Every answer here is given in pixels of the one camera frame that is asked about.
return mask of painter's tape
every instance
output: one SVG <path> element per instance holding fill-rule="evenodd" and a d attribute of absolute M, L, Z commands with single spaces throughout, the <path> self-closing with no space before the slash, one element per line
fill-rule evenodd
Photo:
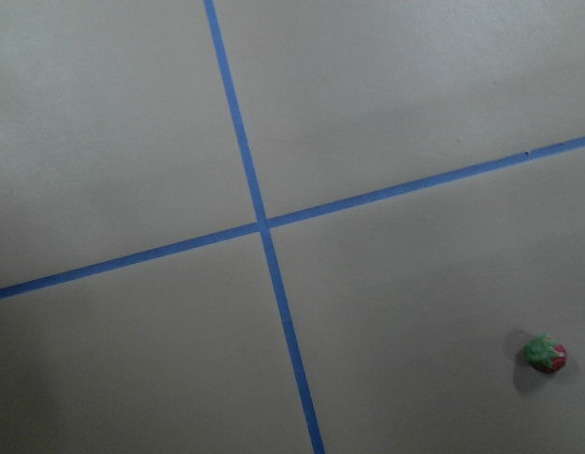
<path fill-rule="evenodd" d="M 252 161 L 252 153 L 249 146 L 248 137 L 246 136 L 246 128 L 244 126 L 244 119 L 239 108 L 237 95 L 235 93 L 235 86 L 233 84 L 233 77 L 227 53 L 225 51 L 225 44 L 220 32 L 218 24 L 218 17 L 216 15 L 215 3 L 213 0 L 204 0 L 206 7 L 206 14 L 208 16 L 208 23 L 213 36 L 215 45 L 216 59 L 220 68 L 223 85 L 225 87 L 225 95 L 229 103 L 229 110 L 232 116 L 233 127 L 235 128 L 235 135 L 237 137 L 237 144 L 239 146 L 244 170 L 246 171 L 246 180 L 248 181 L 248 188 L 254 206 L 254 213 L 258 223 L 261 239 L 263 240 L 263 249 L 267 259 L 267 266 L 273 291 L 277 301 L 277 306 L 280 311 L 280 318 L 282 327 L 284 328 L 285 341 L 288 347 L 290 360 L 294 369 L 294 377 L 296 378 L 297 388 L 301 397 L 302 410 L 309 430 L 309 437 L 311 445 L 315 454 L 324 454 L 325 450 L 321 440 L 321 433 L 319 431 L 318 418 L 316 417 L 315 408 L 313 406 L 313 399 L 307 383 L 306 373 L 302 365 L 301 349 L 296 337 L 294 324 L 292 323 L 292 316 L 288 305 L 287 296 L 285 294 L 284 280 L 280 271 L 280 264 L 275 253 L 275 246 L 273 245 L 273 238 L 267 224 L 267 215 L 265 213 L 265 205 L 263 197 L 261 196 L 261 188 L 256 176 L 256 169 Z"/>
<path fill-rule="evenodd" d="M 516 166 L 518 164 L 554 156 L 556 154 L 561 154 L 580 148 L 585 148 L 585 136 L 548 147 L 536 148 L 532 151 L 524 151 L 522 153 L 512 154 L 505 158 L 487 161 L 486 163 L 462 167 L 457 170 L 440 173 L 439 175 L 421 178 L 413 182 L 396 184 L 394 186 L 367 192 L 365 194 L 349 197 L 347 199 L 323 203 L 322 205 L 313 206 L 311 208 L 295 211 L 294 213 L 288 213 L 286 215 L 271 218 L 267 221 L 267 223 L 270 228 L 281 227 L 283 225 L 300 222 L 310 218 L 316 218 L 318 216 L 328 215 L 337 211 L 364 205 L 366 203 L 372 203 L 373 201 L 390 199 L 407 194 L 408 192 L 420 191 L 421 189 L 437 186 L 439 184 L 474 177 L 482 173 L 492 172 L 493 170 L 499 170 L 505 167 Z"/>
<path fill-rule="evenodd" d="M 60 272 L 58 274 L 52 274 L 50 276 L 41 277 L 39 279 L 34 279 L 33 281 L 24 282 L 22 284 L 0 288 L 0 300 L 10 296 L 20 295 L 22 293 L 28 293 L 29 291 L 38 290 L 40 288 L 46 288 L 55 286 L 57 284 L 63 284 L 65 282 L 75 281 L 76 279 L 92 276 L 101 272 L 113 271 L 119 268 L 135 265 L 137 263 L 147 262 L 147 260 L 153 260 L 155 258 L 165 257 L 175 253 L 182 253 L 184 251 L 191 251 L 192 249 L 208 246 L 209 244 L 220 243 L 228 239 L 238 238 L 240 236 L 254 234 L 257 232 L 258 226 L 256 223 L 242 225 L 240 227 L 233 227 L 232 229 L 223 230 L 221 232 L 198 236 L 196 238 L 186 239 L 178 243 L 168 244 L 155 249 L 149 249 L 140 253 L 132 253 L 130 255 L 114 258 L 105 262 L 95 263 L 87 267 Z"/>

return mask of strawberry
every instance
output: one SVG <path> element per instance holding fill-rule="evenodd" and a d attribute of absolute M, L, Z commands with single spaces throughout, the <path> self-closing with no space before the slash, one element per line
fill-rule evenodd
<path fill-rule="evenodd" d="M 545 374 L 553 374 L 562 369 L 567 362 L 565 347 L 548 334 L 531 341 L 525 346 L 524 353 L 529 364 Z"/>

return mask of gray floor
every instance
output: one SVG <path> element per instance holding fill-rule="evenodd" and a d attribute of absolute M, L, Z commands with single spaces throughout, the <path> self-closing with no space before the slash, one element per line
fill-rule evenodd
<path fill-rule="evenodd" d="M 268 217 L 585 136 L 585 1 L 215 6 Z M 271 230 L 325 452 L 585 453 L 582 145 Z M 0 2 L 0 454 L 319 454 L 252 202 L 202 2 Z"/>

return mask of blue tape line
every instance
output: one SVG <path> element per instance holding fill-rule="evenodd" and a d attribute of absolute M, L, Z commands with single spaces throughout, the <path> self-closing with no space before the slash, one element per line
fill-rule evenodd
<path fill-rule="evenodd" d="M 294 369 L 294 377 L 296 378 L 299 395 L 301 398 L 302 410 L 306 420 L 307 428 L 309 430 L 309 437 L 311 445 L 315 454 L 324 454 L 325 450 L 321 440 L 321 433 L 318 426 L 318 418 L 316 416 L 315 408 L 313 406 L 313 399 L 302 364 L 301 349 L 296 337 L 294 324 L 292 323 L 292 316 L 290 314 L 290 307 L 288 299 L 285 294 L 284 281 L 280 270 L 280 264 L 275 253 L 275 246 L 273 238 L 267 224 L 267 215 L 265 213 L 265 206 L 263 204 L 263 197 L 261 196 L 261 189 L 256 175 L 254 162 L 252 161 L 252 154 L 249 147 L 248 137 L 246 136 L 246 128 L 244 126 L 244 119 L 242 117 L 237 95 L 235 93 L 235 86 L 233 84 L 233 77 L 229 61 L 227 59 L 227 52 L 225 51 L 225 44 L 220 32 L 218 24 L 218 17 L 216 15 L 215 3 L 213 0 L 204 0 L 206 14 L 208 16 L 208 23 L 213 37 L 215 46 L 216 59 L 220 67 L 221 77 L 225 88 L 225 95 L 229 103 L 229 109 L 232 116 L 233 127 L 237 137 L 237 144 L 240 149 L 242 163 L 246 171 L 246 179 L 252 204 L 254 206 L 254 214 L 258 223 L 259 232 L 263 241 L 263 249 L 267 259 L 267 266 L 273 285 L 273 291 L 277 301 L 277 306 L 280 311 L 280 318 L 282 320 L 282 327 L 284 329 L 285 341 L 288 347 L 290 360 Z"/>
<path fill-rule="evenodd" d="M 390 199 L 392 197 L 401 196 L 402 194 L 407 194 L 408 192 L 419 191 L 427 187 L 437 186 L 439 184 L 449 183 L 455 180 L 462 180 L 464 178 L 473 177 L 482 173 L 492 172 L 493 170 L 516 166 L 518 164 L 546 158 L 584 147 L 585 136 L 567 142 L 562 142 L 560 144 L 513 154 L 507 156 L 506 158 L 487 161 L 486 163 L 476 164 L 474 166 L 463 167 L 457 170 L 440 173 L 439 175 L 422 178 L 413 182 L 397 184 L 384 189 L 379 189 L 377 191 L 361 194 L 359 196 L 342 199 L 340 201 L 323 203 L 322 205 L 313 206 L 311 208 L 306 208 L 294 213 L 288 213 L 286 215 L 271 218 L 267 221 L 267 223 L 269 228 L 280 227 L 291 224 L 293 222 L 299 222 L 309 218 L 316 218 L 318 216 L 327 215 L 336 211 L 346 210 L 348 208 L 364 205 L 366 203 L 372 203 L 373 201 Z"/>
<path fill-rule="evenodd" d="M 213 234 L 198 236 L 196 238 L 187 239 L 178 243 L 168 244 L 159 248 L 142 251 L 140 253 L 132 253 L 131 255 L 125 255 L 123 257 L 114 258 L 105 262 L 96 263 L 87 267 L 78 268 L 59 274 L 53 274 L 50 276 L 41 277 L 40 279 L 34 279 L 33 281 L 24 282 L 22 284 L 16 284 L 14 286 L 0 288 L 0 300 L 8 298 L 9 296 L 20 295 L 29 291 L 38 290 L 40 288 L 46 288 L 55 286 L 57 284 L 63 284 L 65 282 L 74 281 L 83 277 L 92 276 L 93 274 L 99 274 L 105 271 L 113 271 L 119 268 L 128 267 L 141 262 L 147 262 L 147 260 L 153 260 L 154 258 L 160 258 L 174 253 L 182 253 L 184 251 L 190 251 L 192 249 L 200 248 L 202 246 L 208 246 L 210 244 L 220 243 L 228 239 L 238 238 L 249 234 L 255 234 L 258 232 L 258 225 L 256 223 L 242 225 L 239 227 L 233 227 L 232 229 L 223 230 Z"/>

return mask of toy strawberry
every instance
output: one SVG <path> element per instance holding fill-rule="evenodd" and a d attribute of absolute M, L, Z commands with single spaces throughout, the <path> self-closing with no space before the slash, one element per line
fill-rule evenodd
<path fill-rule="evenodd" d="M 553 374 L 567 362 L 565 347 L 549 334 L 542 334 L 531 341 L 524 347 L 524 353 L 529 364 L 545 374 Z"/>

